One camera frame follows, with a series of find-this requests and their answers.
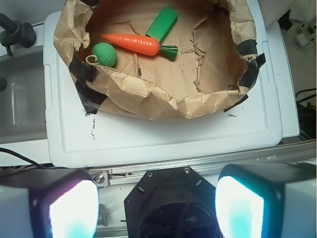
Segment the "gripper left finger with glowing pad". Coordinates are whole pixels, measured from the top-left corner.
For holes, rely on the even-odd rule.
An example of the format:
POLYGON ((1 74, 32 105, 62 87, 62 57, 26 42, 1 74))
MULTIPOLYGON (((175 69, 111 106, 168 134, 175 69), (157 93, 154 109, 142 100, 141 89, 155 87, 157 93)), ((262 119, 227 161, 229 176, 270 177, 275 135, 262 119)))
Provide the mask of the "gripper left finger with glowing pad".
POLYGON ((98 215, 98 189, 85 170, 0 173, 2 238, 92 238, 98 215))

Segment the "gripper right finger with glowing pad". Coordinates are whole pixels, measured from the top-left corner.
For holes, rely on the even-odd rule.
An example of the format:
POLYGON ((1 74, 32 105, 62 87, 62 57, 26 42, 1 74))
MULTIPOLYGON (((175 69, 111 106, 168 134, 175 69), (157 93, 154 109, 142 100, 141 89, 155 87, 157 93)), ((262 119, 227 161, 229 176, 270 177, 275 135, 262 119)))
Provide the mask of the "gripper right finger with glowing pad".
POLYGON ((226 238, 315 238, 317 167, 226 165, 216 185, 215 212, 226 238))

